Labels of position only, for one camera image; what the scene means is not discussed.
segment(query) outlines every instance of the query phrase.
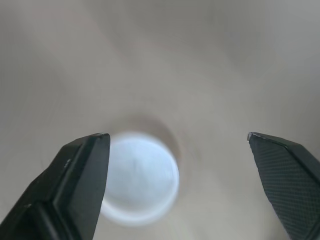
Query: white circle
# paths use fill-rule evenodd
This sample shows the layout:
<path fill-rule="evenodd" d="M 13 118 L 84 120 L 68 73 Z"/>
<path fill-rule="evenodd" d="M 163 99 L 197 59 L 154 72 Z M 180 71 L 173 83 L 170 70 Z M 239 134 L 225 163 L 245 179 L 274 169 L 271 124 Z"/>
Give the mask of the white circle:
<path fill-rule="evenodd" d="M 150 224 L 173 205 L 179 170 L 171 151 L 157 138 L 129 132 L 111 138 L 101 213 L 124 226 Z"/>

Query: circular hole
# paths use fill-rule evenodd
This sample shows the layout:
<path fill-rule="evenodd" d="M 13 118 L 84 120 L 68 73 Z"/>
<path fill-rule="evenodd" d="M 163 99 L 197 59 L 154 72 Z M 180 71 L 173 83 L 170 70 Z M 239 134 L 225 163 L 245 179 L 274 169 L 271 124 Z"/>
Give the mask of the circular hole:
<path fill-rule="evenodd" d="M 125 226 L 161 218 L 179 190 L 174 155 L 158 138 L 124 132 L 111 137 L 108 176 L 101 212 Z"/>

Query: white cup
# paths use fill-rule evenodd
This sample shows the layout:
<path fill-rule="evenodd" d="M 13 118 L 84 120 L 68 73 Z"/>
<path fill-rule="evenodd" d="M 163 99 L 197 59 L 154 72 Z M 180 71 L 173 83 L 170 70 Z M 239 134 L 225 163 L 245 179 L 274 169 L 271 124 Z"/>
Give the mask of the white cup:
<path fill-rule="evenodd" d="M 111 137 L 101 213 L 123 226 L 150 224 L 165 215 L 179 190 L 179 170 L 171 151 L 146 133 Z"/>

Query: black plastic part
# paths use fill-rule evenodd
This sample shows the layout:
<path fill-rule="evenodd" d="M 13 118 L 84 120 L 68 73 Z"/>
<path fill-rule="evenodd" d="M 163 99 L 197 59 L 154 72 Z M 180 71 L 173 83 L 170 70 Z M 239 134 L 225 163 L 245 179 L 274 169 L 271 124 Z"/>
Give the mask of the black plastic part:
<path fill-rule="evenodd" d="M 302 145 L 251 132 L 264 192 L 292 240 L 320 239 L 320 163 Z"/>
<path fill-rule="evenodd" d="M 92 240 L 106 188 L 110 136 L 64 145 L 0 225 L 1 240 Z"/>

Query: beige surface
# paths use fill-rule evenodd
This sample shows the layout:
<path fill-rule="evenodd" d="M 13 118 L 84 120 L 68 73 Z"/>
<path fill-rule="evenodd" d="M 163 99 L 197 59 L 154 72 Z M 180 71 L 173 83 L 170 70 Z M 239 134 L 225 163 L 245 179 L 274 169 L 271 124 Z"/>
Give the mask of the beige surface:
<path fill-rule="evenodd" d="M 246 142 L 319 135 L 317 0 L 2 0 L 0 216 L 62 145 L 143 129 L 178 157 L 173 210 L 94 239 L 286 239 Z"/>

